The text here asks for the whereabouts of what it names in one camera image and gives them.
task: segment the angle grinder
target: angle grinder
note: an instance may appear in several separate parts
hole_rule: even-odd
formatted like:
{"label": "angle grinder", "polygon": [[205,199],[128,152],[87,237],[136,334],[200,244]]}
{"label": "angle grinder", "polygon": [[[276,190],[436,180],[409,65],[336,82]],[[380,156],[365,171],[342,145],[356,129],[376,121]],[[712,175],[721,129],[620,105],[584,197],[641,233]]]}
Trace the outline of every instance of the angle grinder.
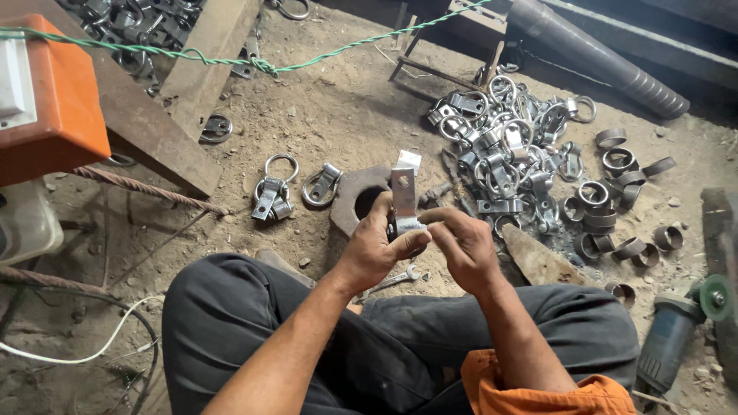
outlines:
{"label": "angle grinder", "polygon": [[716,274],[693,284],[683,297],[670,292],[657,295],[654,306],[656,316],[641,349],[636,375],[663,395],[672,388],[695,326],[707,318],[725,319],[734,302],[725,277]]}

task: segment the dark gray pants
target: dark gray pants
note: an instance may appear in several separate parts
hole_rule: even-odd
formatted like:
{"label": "dark gray pants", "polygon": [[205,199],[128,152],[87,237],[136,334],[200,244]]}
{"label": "dark gray pants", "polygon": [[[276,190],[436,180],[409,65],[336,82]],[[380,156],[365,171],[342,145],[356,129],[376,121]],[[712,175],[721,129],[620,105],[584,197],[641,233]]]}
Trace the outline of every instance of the dark gray pants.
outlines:
{"label": "dark gray pants", "polygon": [[[309,294],[287,274],[235,253],[187,265],[167,292],[164,370],[174,415],[199,414]],[[573,284],[517,289],[575,381],[603,374],[630,389],[638,338],[625,308]],[[441,367],[492,348],[472,296],[405,295],[344,311],[313,373],[303,414],[470,414],[460,381]]]}

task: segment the green grinding disc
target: green grinding disc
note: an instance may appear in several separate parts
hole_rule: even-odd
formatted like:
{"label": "green grinding disc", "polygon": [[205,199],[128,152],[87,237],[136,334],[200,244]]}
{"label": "green grinding disc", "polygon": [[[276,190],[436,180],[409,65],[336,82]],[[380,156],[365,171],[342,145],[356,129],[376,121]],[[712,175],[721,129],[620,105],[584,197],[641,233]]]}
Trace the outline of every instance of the green grinding disc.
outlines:
{"label": "green grinding disc", "polygon": [[700,305],[713,321],[721,321],[731,314],[733,298],[725,277],[718,274],[707,277],[700,288]]}

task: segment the green twisted wire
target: green twisted wire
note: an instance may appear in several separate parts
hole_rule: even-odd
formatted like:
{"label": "green twisted wire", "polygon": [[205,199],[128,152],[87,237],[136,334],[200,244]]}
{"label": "green twisted wire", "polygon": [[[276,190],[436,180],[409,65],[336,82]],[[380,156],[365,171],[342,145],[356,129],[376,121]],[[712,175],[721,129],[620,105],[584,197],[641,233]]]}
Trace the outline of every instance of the green twisted wire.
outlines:
{"label": "green twisted wire", "polygon": [[[346,49],[350,49],[352,47],[357,47],[362,44],[367,44],[371,42],[376,42],[379,39],[389,38],[393,35],[399,35],[400,33],[410,32],[415,29],[422,29],[423,27],[432,26],[434,24],[440,23],[444,20],[448,20],[449,18],[456,16],[457,14],[472,9],[473,7],[479,7],[480,5],[487,3],[491,0],[481,0],[478,3],[470,4],[469,6],[462,7],[459,10],[456,10],[453,13],[449,13],[447,15],[441,16],[437,18],[436,20],[427,21],[422,24],[418,24],[416,26],[412,27],[406,27],[404,29],[396,30],[394,32],[385,33],[384,35],[378,35],[373,36],[371,38],[367,38],[361,41],[356,41],[351,44],[347,44],[344,47],[340,47],[339,49],[334,50],[330,53],[325,53],[323,55],[317,56],[315,58],[312,58],[310,61],[305,62],[304,64],[298,64],[298,65],[291,65],[291,66],[285,66],[283,68],[277,68],[274,65],[267,62],[265,59],[255,59],[251,58],[249,60],[245,59],[209,59],[206,58],[202,52],[199,50],[188,47],[186,49],[183,49],[181,52],[171,52],[168,50],[164,50],[158,47],[150,47],[150,46],[142,46],[142,45],[120,45],[120,44],[109,44],[107,42],[101,42],[101,41],[94,41],[92,39],[74,39],[70,38],[68,36],[64,35],[56,35],[54,33],[46,33],[46,32],[40,32],[38,30],[31,29],[29,27],[0,27],[0,39],[26,39],[26,38],[42,38],[49,41],[54,42],[61,42],[61,43],[68,43],[68,44],[76,44],[81,47],[98,47],[102,49],[109,49],[111,51],[126,51],[126,52],[148,52],[152,55],[164,55],[168,56],[169,58],[182,58],[182,59],[188,59],[191,61],[202,61],[205,65],[210,64],[226,64],[226,65],[237,65],[237,64],[246,64],[251,65],[255,67],[256,69],[268,73],[271,76],[278,78],[280,72],[289,72],[294,71],[295,69],[304,68],[306,66],[317,64],[318,62],[322,61],[323,59],[330,58],[331,56],[338,55],[339,53],[343,52]],[[22,32],[20,35],[14,35],[9,33],[3,33],[3,32]]]}

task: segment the white cable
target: white cable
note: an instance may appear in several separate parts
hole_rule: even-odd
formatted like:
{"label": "white cable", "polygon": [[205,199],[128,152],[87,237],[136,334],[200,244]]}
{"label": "white cable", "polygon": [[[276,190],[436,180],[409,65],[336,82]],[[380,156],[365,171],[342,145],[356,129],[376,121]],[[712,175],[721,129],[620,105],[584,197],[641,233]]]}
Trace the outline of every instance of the white cable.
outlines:
{"label": "white cable", "polygon": [[113,335],[110,336],[110,340],[108,340],[108,342],[105,343],[105,345],[103,346],[103,348],[98,353],[95,353],[95,354],[93,354],[90,357],[86,357],[84,359],[79,359],[79,360],[54,359],[52,357],[38,356],[37,354],[28,353],[27,351],[22,351],[22,350],[14,349],[14,348],[8,346],[5,343],[0,343],[0,349],[3,349],[5,351],[7,351],[8,353],[17,354],[18,356],[28,357],[29,359],[34,359],[34,360],[41,360],[42,362],[48,362],[48,363],[58,363],[58,364],[62,364],[62,365],[76,365],[78,363],[89,362],[90,360],[92,360],[92,359],[100,356],[102,353],[105,353],[105,350],[107,350],[108,347],[110,347],[110,344],[113,343],[113,339],[115,338],[115,336],[118,335],[118,332],[120,331],[120,328],[123,327],[123,324],[125,323],[125,319],[128,318],[128,316],[131,314],[132,311],[134,311],[134,309],[136,309],[136,307],[138,307],[144,301],[147,301],[147,300],[161,301],[160,299],[158,299],[156,297],[147,297],[147,298],[144,298],[143,300],[135,303],[134,305],[132,305],[131,308],[128,309],[127,312],[125,312],[125,314],[123,315],[123,318],[120,319],[120,323],[118,324],[118,327],[115,328],[115,331],[113,332]]}

